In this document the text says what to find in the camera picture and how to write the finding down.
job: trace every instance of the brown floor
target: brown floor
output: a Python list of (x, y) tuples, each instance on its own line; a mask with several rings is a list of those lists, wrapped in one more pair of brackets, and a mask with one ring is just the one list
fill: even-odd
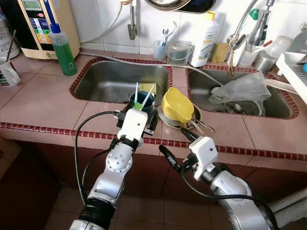
[[(44, 230), (69, 230), (82, 210), (77, 190), (62, 188)], [(163, 199), (123, 195), (111, 221), (110, 230), (230, 230), (226, 211)], [(307, 219), (300, 219), (282, 230), (306, 230)]]

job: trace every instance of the sink basin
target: sink basin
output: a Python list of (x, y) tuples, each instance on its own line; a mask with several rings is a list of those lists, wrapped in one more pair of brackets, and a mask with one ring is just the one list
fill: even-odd
[(74, 93), (83, 100), (123, 103), (135, 93), (136, 82), (156, 83), (155, 103), (160, 105), (168, 90), (168, 70), (162, 66), (99, 61), (88, 69)]
[[(245, 76), (247, 72), (235, 72), (234, 76), (230, 78), (225, 70), (206, 69), (204, 72), (214, 77), (222, 84)], [(191, 92), (191, 100), (198, 107), (215, 112), (227, 112), (223, 104), (212, 104), (209, 102), (211, 90), (219, 85), (211, 79), (203, 76), (196, 71), (189, 72), (189, 85)], [(263, 102), (266, 116), (289, 118), (292, 115), (291, 107), (288, 105), (280, 91), (276, 88), (268, 86), (268, 90), (271, 93), (271, 97)]]

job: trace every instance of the yellow sponge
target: yellow sponge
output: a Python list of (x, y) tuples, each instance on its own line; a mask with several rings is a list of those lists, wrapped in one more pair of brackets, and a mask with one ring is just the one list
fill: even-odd
[(154, 87), (153, 87), (152, 93), (156, 95), (157, 94), (157, 84), (156, 83), (139, 83), (139, 86), (140, 86), (139, 90), (149, 92), (153, 85)]

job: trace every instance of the red tile border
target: red tile border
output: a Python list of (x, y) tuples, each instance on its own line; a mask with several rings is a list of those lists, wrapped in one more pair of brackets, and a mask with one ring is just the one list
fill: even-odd
[[(149, 61), (149, 60), (139, 60), (139, 59), (129, 59), (129, 58), (120, 58), (120, 59), (124, 61), (143, 63), (143, 64), (164, 64), (163, 62), (160, 62), (160, 61)], [(109, 60), (103, 57), (96, 57), (96, 58), (93, 58), (92, 60), (89, 60), (85, 64), (84, 68), (81, 70), (80, 74), (78, 75), (78, 77), (75, 79), (75, 81), (71, 84), (69, 88), (69, 91), (74, 98), (78, 100), (83, 100), (82, 98), (79, 98), (76, 96), (75, 90), (77, 86), (79, 85), (79, 83), (81, 82), (82, 78), (85, 76), (90, 66), (99, 61), (112, 61), (112, 60)], [(164, 67), (164, 68), (166, 68), (168, 71), (168, 86), (172, 87), (173, 86), (173, 70), (171, 67)]]
[[(215, 66), (215, 65), (205, 65), (202, 66), (201, 69), (220, 69), (220, 70), (225, 70), (228, 71), (228, 67), (227, 66)], [(256, 69), (254, 68), (240, 68), (240, 67), (235, 67), (234, 68), (235, 71), (239, 71), (239, 72), (247, 72), (247, 73), (255, 73), (257, 72)], [(270, 73), (265, 73), (264, 74), (265, 77), (267, 77), (268, 79), (274, 79), (277, 80), (275, 78), (274, 75), (270, 74)], [(187, 77), (187, 87), (188, 87), (188, 97), (191, 100), (191, 89), (190, 89), (190, 82), (189, 82), (189, 70), (186, 69), (186, 77)], [(284, 90), (279, 90), (280, 93), (282, 94), (282, 97), (284, 98), (284, 100), (287, 102), (287, 104), (289, 105), (289, 107), (292, 110), (292, 115), (291, 117), (288, 118), (280, 118), (280, 117), (271, 117), (271, 116), (257, 116), (257, 117), (264, 117), (264, 118), (271, 118), (271, 119), (281, 119), (281, 120), (291, 120), (294, 119), (298, 116), (299, 114), (299, 109), (296, 106), (295, 102), (293, 101), (293, 99), (291, 98), (290, 94), (287, 91)]]
[[(32, 131), (32, 132), (40, 132), (40, 133), (52, 133), (58, 135), (69, 135), (75, 136), (76, 130), (70, 129), (60, 129), (60, 128), (51, 128), (51, 127), (41, 127), (41, 126), (28, 126), (22, 124), (12, 124), (0, 122), (0, 128), (4, 129), (13, 129), (13, 130), (24, 130), (24, 131)], [(79, 133), (80, 137), (86, 138), (100, 138), (100, 139), (113, 139), (117, 138), (116, 134), (111, 133), (99, 133), (99, 132), (91, 132), (91, 131), (81, 131)], [(156, 138), (143, 138), (144, 143), (153, 144), (153, 145), (165, 145), (165, 146), (173, 146), (178, 148), (189, 147), (189, 142), (186, 141), (177, 141), (177, 140), (167, 140), (167, 139), (156, 139)], [(263, 149), (246, 149), (246, 148), (238, 148), (238, 147), (230, 147), (230, 146), (216, 146), (216, 149), (220, 153), (233, 153), (240, 155), (249, 155), (249, 156), (260, 156), (260, 157), (269, 157), (269, 158), (277, 158), (277, 159), (287, 159), (294, 161), (307, 161), (307, 155), (299, 154), (299, 153), (290, 153), (290, 152), (277, 152), (271, 150), (263, 150)]]

